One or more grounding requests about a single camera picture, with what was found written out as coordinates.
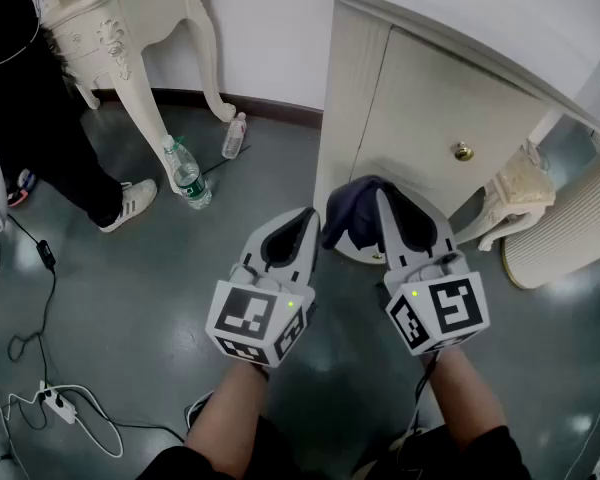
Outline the ribbed cream table pedestal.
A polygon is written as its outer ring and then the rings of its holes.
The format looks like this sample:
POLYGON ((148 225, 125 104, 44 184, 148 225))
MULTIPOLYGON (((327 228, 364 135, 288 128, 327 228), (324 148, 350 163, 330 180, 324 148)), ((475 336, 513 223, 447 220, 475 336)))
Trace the ribbed cream table pedestal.
POLYGON ((600 259, 600 152, 531 228, 506 238, 502 261, 510 280, 535 289, 600 259))

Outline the dark blue cloth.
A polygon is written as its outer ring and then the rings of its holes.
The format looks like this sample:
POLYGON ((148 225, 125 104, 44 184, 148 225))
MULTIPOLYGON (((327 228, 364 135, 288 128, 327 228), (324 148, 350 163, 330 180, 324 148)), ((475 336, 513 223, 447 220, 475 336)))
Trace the dark blue cloth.
POLYGON ((395 185, 375 175, 359 177, 334 190, 327 201, 322 246, 334 249, 344 233, 361 250, 378 246, 385 252, 376 192, 390 192, 395 185))

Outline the cream white cabinet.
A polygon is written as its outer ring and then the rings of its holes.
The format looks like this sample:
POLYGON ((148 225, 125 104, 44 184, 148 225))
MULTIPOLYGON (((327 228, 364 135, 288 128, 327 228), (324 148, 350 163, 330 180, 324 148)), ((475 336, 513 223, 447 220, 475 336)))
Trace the cream white cabinet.
POLYGON ((561 117, 600 134, 600 0, 333 2, 319 211, 377 174, 451 215, 561 117))

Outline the small red-label water bottle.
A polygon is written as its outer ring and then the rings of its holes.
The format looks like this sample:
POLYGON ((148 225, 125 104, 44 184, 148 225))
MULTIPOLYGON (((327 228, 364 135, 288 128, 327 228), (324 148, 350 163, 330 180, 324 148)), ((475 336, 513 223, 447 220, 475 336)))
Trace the small red-label water bottle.
POLYGON ((246 114, 239 112, 230 122, 222 146, 221 154, 225 159, 235 159, 242 147, 246 134, 246 114))

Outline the person's right shoe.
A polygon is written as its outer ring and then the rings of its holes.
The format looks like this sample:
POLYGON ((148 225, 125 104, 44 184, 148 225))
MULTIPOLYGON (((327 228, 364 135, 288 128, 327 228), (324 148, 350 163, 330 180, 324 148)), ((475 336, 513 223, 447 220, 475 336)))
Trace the person's right shoe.
POLYGON ((421 435, 426 434, 427 432, 430 431, 430 428, 427 427, 421 427, 421 426, 417 426, 414 428, 410 428, 408 430, 406 430, 402 435, 400 435, 398 438, 396 438, 390 445, 388 448, 388 451, 390 453, 399 453, 400 450, 405 446, 405 444, 410 440, 410 439, 415 439, 416 437, 419 437, 421 435))

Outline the person's left shoe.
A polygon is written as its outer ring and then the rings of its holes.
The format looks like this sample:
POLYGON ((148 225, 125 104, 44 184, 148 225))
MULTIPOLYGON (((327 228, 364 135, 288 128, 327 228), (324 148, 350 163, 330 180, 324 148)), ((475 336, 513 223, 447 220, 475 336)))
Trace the person's left shoe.
POLYGON ((208 400, 211 398, 213 393, 214 391, 211 390, 185 409, 185 421, 188 429, 190 429, 193 426, 194 422, 198 418, 201 411, 204 409, 205 405, 207 404, 208 400))

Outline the black fluffy duster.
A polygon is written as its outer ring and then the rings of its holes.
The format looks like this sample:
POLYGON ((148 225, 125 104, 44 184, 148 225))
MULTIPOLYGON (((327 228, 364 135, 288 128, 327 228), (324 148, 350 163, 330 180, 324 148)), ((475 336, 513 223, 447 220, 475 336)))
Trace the black fluffy duster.
POLYGON ((69 67, 68 60, 61 52, 60 45, 53 36, 52 31, 45 26, 41 26, 40 34, 54 59, 54 65, 60 69, 64 82, 66 84, 75 85, 78 82, 78 76, 76 72, 69 67))

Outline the large green-label water bottle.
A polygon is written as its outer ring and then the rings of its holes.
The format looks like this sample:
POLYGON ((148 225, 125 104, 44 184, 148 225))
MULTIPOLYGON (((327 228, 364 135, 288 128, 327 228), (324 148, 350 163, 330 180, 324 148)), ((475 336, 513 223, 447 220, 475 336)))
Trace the large green-label water bottle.
POLYGON ((179 193, 193 209, 206 208, 212 200, 211 189, 197 161, 182 144, 182 138, 165 135, 161 139, 161 143, 172 179, 179 193))

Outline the person's right forearm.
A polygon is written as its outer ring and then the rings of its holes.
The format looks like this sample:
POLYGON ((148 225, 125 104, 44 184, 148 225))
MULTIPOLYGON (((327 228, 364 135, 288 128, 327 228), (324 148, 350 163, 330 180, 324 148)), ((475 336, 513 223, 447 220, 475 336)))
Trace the person's right forearm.
POLYGON ((460 347, 440 352, 429 383, 459 449, 506 425, 499 400, 460 347))

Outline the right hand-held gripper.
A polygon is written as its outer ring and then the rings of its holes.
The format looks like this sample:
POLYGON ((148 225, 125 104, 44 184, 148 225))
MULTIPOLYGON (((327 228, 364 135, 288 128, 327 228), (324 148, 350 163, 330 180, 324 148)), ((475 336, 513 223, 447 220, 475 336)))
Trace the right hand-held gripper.
POLYGON ((453 232, 444 214, 419 195, 396 195, 394 213, 382 189, 376 191, 376 202, 390 269, 384 276, 391 296, 385 312, 409 353, 434 353, 487 329, 480 273, 469 269, 463 253, 453 251, 453 232), (409 267, 406 247, 429 258, 441 256, 409 267))

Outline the person's left forearm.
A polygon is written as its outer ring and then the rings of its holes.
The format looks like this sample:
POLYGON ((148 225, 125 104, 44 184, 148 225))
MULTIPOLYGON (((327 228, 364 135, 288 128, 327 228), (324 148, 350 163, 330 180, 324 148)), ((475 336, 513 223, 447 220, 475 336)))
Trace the person's left forearm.
POLYGON ((213 468, 234 478, 244 475, 254 448, 268 380, 252 363, 238 361, 191 426, 185 445, 213 468))

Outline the red and blue sneaker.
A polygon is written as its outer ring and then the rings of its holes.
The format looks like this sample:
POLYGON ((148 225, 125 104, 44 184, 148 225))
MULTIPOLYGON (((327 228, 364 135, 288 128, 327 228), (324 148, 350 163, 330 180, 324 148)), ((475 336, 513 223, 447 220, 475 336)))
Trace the red and blue sneaker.
POLYGON ((37 176, 29 169, 23 169, 14 180, 10 180, 6 185, 8 207, 13 208, 26 200, 37 181, 37 176))

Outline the black power adapter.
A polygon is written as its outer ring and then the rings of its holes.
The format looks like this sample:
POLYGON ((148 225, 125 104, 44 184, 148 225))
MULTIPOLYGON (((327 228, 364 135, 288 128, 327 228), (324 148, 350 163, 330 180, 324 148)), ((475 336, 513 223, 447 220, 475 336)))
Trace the black power adapter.
POLYGON ((50 272, 55 272, 56 259, 50 249, 50 246, 46 240, 40 240, 36 243, 36 250, 40 256, 40 259, 44 267, 50 272))

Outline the cream upholstered stool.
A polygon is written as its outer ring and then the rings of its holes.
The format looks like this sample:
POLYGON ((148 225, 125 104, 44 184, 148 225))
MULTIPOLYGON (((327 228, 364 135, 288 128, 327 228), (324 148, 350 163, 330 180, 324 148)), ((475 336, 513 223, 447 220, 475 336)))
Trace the cream upholstered stool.
POLYGON ((537 146, 527 141, 484 186, 480 213, 455 237, 458 244, 478 239, 490 251, 502 238, 534 226, 553 206, 556 190, 537 146))

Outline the person's black shirt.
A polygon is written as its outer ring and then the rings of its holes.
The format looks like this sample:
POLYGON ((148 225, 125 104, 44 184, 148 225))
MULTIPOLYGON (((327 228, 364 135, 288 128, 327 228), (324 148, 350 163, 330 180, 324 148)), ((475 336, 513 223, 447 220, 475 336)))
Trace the person's black shirt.
MULTIPOLYGON (((383 453, 361 468, 362 480, 531 480, 506 426, 458 448, 448 428, 440 426, 410 439, 399 453, 383 453)), ((235 480, 213 469, 199 453, 175 446, 162 451, 137 480, 235 480)), ((323 480, 301 471, 290 446, 265 418, 260 418, 253 455, 243 480, 323 480)))

